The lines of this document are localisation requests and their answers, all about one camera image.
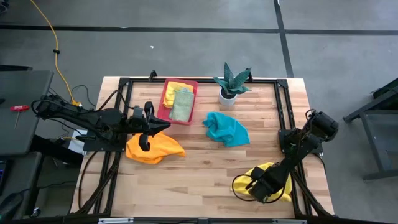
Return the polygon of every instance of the red tray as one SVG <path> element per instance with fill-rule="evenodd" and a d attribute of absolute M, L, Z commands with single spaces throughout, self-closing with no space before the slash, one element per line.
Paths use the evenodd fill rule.
<path fill-rule="evenodd" d="M 166 94 L 166 89 L 167 89 L 167 85 L 169 84 L 169 82 L 179 82 L 179 83 L 185 83 L 185 84 L 193 86 L 193 105 L 192 105 L 192 110 L 191 110 L 191 116 L 189 117 L 188 121 L 175 121 L 175 120 L 169 119 L 171 109 L 167 108 L 163 105 L 164 95 Z M 157 110 L 157 117 L 160 119 L 163 119 L 165 121 L 170 121 L 170 123 L 173 123 L 173 124 L 190 125 L 192 122 L 192 114 L 193 114 L 193 108 L 195 106 L 195 98 L 197 97 L 197 90 L 198 90 L 198 82 L 196 82 L 196 81 L 181 80 L 181 79 L 177 79 L 177 78 L 166 78 L 166 80 L 164 81 L 162 97 L 161 97 L 160 103 L 159 103 L 159 109 Z"/>

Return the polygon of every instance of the yellow cloth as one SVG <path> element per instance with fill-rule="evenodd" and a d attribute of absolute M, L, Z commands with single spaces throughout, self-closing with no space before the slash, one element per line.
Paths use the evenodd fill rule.
<path fill-rule="evenodd" d="M 140 135 L 134 135 L 126 144 L 126 156 L 130 159 L 147 164 L 157 164 L 165 156 L 171 154 L 185 157 L 185 151 L 180 144 L 176 140 L 166 136 L 163 131 L 154 137 L 148 137 L 148 142 L 150 143 L 150 150 L 148 152 L 143 151 L 138 145 Z"/>
<path fill-rule="evenodd" d="M 262 170 L 266 170 L 268 167 L 272 166 L 274 163 L 273 162 L 267 162 L 263 165 L 259 165 L 258 167 L 260 167 Z M 253 169 L 247 171 L 245 174 L 246 175 L 250 175 L 251 172 L 253 171 Z M 243 195 L 247 195 L 250 196 L 249 192 L 245 189 L 245 187 L 252 181 L 252 179 L 250 177 L 246 177 L 246 176 L 242 176 L 242 177 L 238 177 L 235 182 L 234 182 L 234 190 L 236 193 L 241 193 Z M 285 192 L 282 195 L 282 197 L 280 198 L 280 200 L 284 201 L 284 202 L 291 202 L 292 199 L 290 198 L 289 194 L 292 191 L 292 180 L 290 178 L 290 175 L 287 178 L 286 181 L 286 186 L 285 186 Z M 277 197 L 279 197 L 279 195 L 282 193 L 282 189 L 280 189 L 277 193 L 271 195 L 267 201 L 272 201 L 275 200 Z"/>
<path fill-rule="evenodd" d="M 193 93 L 193 86 L 179 83 L 179 82 L 168 82 L 166 94 L 164 95 L 163 105 L 167 108 L 172 108 L 174 104 L 175 92 L 181 90 L 182 88 L 186 88 Z"/>

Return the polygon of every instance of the wooden table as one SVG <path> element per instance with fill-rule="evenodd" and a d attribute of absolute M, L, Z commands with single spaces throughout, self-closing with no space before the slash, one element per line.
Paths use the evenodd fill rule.
<path fill-rule="evenodd" d="M 97 105 L 118 88 L 120 77 L 104 77 Z M 301 78 L 287 79 L 297 127 L 305 123 L 304 113 L 309 103 Z M 280 129 L 274 87 L 247 84 L 252 91 L 239 95 L 232 107 L 218 102 L 219 86 L 199 83 L 193 123 L 191 126 L 173 124 L 165 133 L 186 150 L 186 157 L 169 156 L 157 165 L 143 164 L 122 156 L 112 216 L 129 217 L 225 217 L 225 218 L 292 218 L 291 202 L 262 205 L 243 202 L 230 191 L 232 179 L 256 165 L 281 161 L 277 131 Z M 135 83 L 130 105 L 144 106 L 152 101 L 155 112 L 162 93 L 162 83 Z M 116 97 L 107 104 L 113 107 Z M 206 136 L 202 121 L 207 112 L 219 111 L 237 119 L 248 130 L 250 145 L 224 147 Z M 82 184 L 82 203 L 93 193 L 100 179 L 104 153 L 99 152 L 88 166 Z M 88 156 L 82 164 L 83 169 Z M 333 213 L 331 198 L 322 163 L 313 155 L 303 160 L 307 184 L 314 196 Z M 298 188 L 300 208 L 304 211 Z M 104 207 L 106 194 L 103 197 Z M 77 210 L 77 188 L 72 211 Z"/>

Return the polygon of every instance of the white pot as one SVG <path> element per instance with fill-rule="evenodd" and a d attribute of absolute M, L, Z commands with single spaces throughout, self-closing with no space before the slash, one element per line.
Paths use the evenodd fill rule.
<path fill-rule="evenodd" d="M 232 99 L 226 99 L 221 94 L 221 90 L 222 90 L 222 88 L 220 88 L 219 97 L 218 97 L 218 100 L 220 101 L 220 103 L 224 106 L 232 106 L 235 103 L 235 100 L 236 100 L 236 97 L 238 96 L 238 94 L 236 94 L 235 97 Z"/>

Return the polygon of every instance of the cable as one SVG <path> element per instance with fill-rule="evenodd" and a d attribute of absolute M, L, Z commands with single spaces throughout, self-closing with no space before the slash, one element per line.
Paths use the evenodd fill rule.
<path fill-rule="evenodd" d="M 313 154 L 314 154 L 314 156 L 318 157 L 319 160 L 321 160 L 322 165 L 323 165 L 323 170 L 325 170 L 325 172 L 326 172 L 325 161 L 323 161 L 322 157 L 320 157 L 318 153 L 313 153 Z"/>
<path fill-rule="evenodd" d="M 51 186 L 54 186 L 54 185 L 63 185 L 63 184 L 67 184 L 67 183 L 77 183 L 77 181 L 64 181 L 64 182 L 62 182 L 62 183 L 48 184 L 48 185 L 46 185 L 46 186 L 43 186 L 43 187 L 36 187 L 36 188 L 38 188 L 38 189 L 44 189 L 44 188 L 51 187 Z M 25 191 L 27 191 L 27 190 L 32 189 L 32 188 L 33 188 L 33 187 L 29 187 L 28 189 L 21 190 L 20 192 L 17 192 L 17 193 L 14 193 L 14 194 L 21 194 L 21 193 L 23 193 L 23 192 L 25 192 Z"/>
<path fill-rule="evenodd" d="M 73 127 L 71 127 L 71 126 L 68 126 L 68 125 L 66 125 L 66 124 L 62 123 L 62 122 L 61 122 L 61 121 L 59 121 L 59 120 L 52 119 L 52 118 L 46 118 L 46 119 L 49 119 L 49 120 L 52 120 L 52 121 L 56 121 L 56 122 L 58 122 L 58 123 L 60 123 L 60 124 L 62 124 L 62 125 L 64 125 L 64 126 L 66 126 L 66 127 L 70 128 L 70 129 L 72 129 L 72 130 L 75 130 L 75 131 L 77 131 L 77 133 L 79 133 L 80 135 L 83 135 L 83 134 L 82 134 L 81 132 L 79 132 L 79 130 L 77 130 L 76 128 L 73 128 Z"/>
<path fill-rule="evenodd" d="M 130 108 L 130 109 L 134 109 L 134 107 L 128 106 L 128 104 L 126 104 L 126 100 L 124 99 L 123 94 L 122 94 L 119 90 L 115 90 L 115 91 L 112 92 L 112 94 L 110 94 L 110 95 L 108 96 L 108 99 L 105 100 L 105 102 L 100 106 L 100 108 L 98 108 L 98 110 L 87 111 L 86 113 L 99 112 L 99 111 L 101 111 L 101 110 L 105 107 L 105 105 L 109 102 L 109 100 L 112 98 L 112 96 L 113 96 L 115 93 L 118 93 L 118 94 L 120 95 L 120 97 L 121 97 L 121 99 L 122 99 L 122 101 L 123 101 L 123 103 L 124 103 L 125 106 L 127 106 L 127 107 Z"/>
<path fill-rule="evenodd" d="M 50 92 L 51 94 L 57 95 L 57 96 L 59 96 L 64 102 L 69 103 L 65 98 L 63 98 L 61 95 L 59 95 L 53 88 L 50 87 L 50 90 L 49 90 L 49 92 Z"/>
<path fill-rule="evenodd" d="M 89 102 L 91 105 L 93 105 L 94 107 L 96 107 L 97 105 L 95 105 L 94 103 L 91 102 L 90 96 L 88 95 L 88 88 L 87 88 L 87 86 L 85 86 L 85 85 L 78 85 L 78 86 L 73 87 L 73 88 L 72 88 L 72 96 L 73 96 L 73 90 L 76 89 L 76 88 L 79 88 L 79 87 L 84 87 L 84 88 L 86 88 L 87 100 L 88 100 L 88 102 Z"/>
<path fill-rule="evenodd" d="M 46 20 L 47 24 L 50 26 L 52 33 L 54 34 L 55 49 L 53 50 L 53 52 L 55 53 L 55 69 L 57 70 L 58 74 L 61 76 L 61 78 L 62 78 L 63 82 L 65 83 L 65 85 L 67 86 L 67 89 L 69 91 L 69 95 L 72 98 L 72 104 L 75 105 L 75 106 L 78 106 L 80 104 L 80 102 L 76 102 L 75 99 L 72 97 L 72 91 L 70 91 L 70 89 L 69 89 L 69 84 L 68 84 L 67 80 L 65 79 L 65 77 L 62 75 L 60 69 L 58 68 L 58 54 L 60 53 L 60 51 L 58 49 L 58 37 L 57 37 L 57 34 L 55 33 L 54 28 L 52 27 L 50 21 L 47 19 L 45 14 L 40 10 L 40 8 L 36 5 L 36 3 L 33 0 L 30 0 L 30 2 L 36 7 L 38 12 L 43 16 L 43 18 Z"/>
<path fill-rule="evenodd" d="M 61 125 L 61 129 L 68 133 L 66 135 L 69 135 L 70 132 L 68 130 L 66 130 L 65 128 L 63 128 L 66 122 L 67 122 L 66 120 L 63 120 L 63 124 Z"/>
<path fill-rule="evenodd" d="M 255 202 L 256 199 L 245 199 L 245 198 L 239 197 L 239 196 L 236 194 L 235 189 L 234 189 L 234 183 L 235 183 L 235 180 L 236 180 L 238 177 L 250 177 L 250 178 L 251 178 L 251 176 L 250 176 L 250 175 L 247 175 L 247 174 L 237 175 L 237 176 L 232 180 L 232 193 L 234 193 L 235 197 L 237 197 L 238 199 L 240 199 L 240 200 L 242 200 L 242 201 L 244 201 L 244 202 Z"/>
<path fill-rule="evenodd" d="M 238 177 L 242 177 L 242 176 L 252 178 L 250 175 L 247 175 L 247 174 L 237 175 L 237 176 L 232 180 L 232 192 L 234 193 L 235 197 L 237 197 L 238 199 L 240 199 L 240 200 L 242 200 L 242 201 L 245 201 L 245 202 L 254 202 L 254 201 L 256 201 L 256 199 L 245 199 L 245 198 L 241 198 L 241 197 L 239 197 L 239 196 L 236 194 L 235 189 L 234 189 L 234 183 L 235 183 L 235 180 L 236 180 Z M 287 175 L 285 175 L 285 182 L 286 182 L 288 176 L 289 176 L 289 173 L 287 173 Z M 283 196 L 283 194 L 285 193 L 285 187 L 286 187 L 286 184 L 284 185 L 284 187 L 282 188 L 282 192 L 280 193 L 280 195 L 279 195 L 276 199 L 274 199 L 274 200 L 272 200 L 272 201 L 269 201 L 269 202 L 262 202 L 262 203 L 274 203 L 274 202 L 278 201 L 278 200 Z"/>
<path fill-rule="evenodd" d="M 77 139 L 77 138 L 74 138 L 74 137 L 62 137 L 63 139 L 70 139 L 70 140 L 77 140 L 77 141 L 81 141 L 81 140 L 79 140 L 79 139 Z"/>
<path fill-rule="evenodd" d="M 305 118 L 306 118 L 307 120 L 308 120 L 308 113 L 309 113 L 309 112 L 311 112 L 311 113 L 314 112 L 314 113 L 315 113 L 315 112 L 317 112 L 317 111 L 316 111 L 316 109 L 309 109 L 309 110 L 307 110 L 307 111 L 305 112 Z"/>
<path fill-rule="evenodd" d="M 81 209 L 81 184 L 83 183 L 83 177 L 86 173 L 88 164 L 90 163 L 90 161 L 94 158 L 95 154 L 97 154 L 98 151 L 95 151 L 87 160 L 85 167 L 83 168 L 83 172 L 81 172 L 81 177 L 80 177 L 80 183 L 79 183 L 79 189 L 78 189 L 78 197 L 77 197 L 77 201 L 78 201 L 78 206 L 79 209 Z"/>

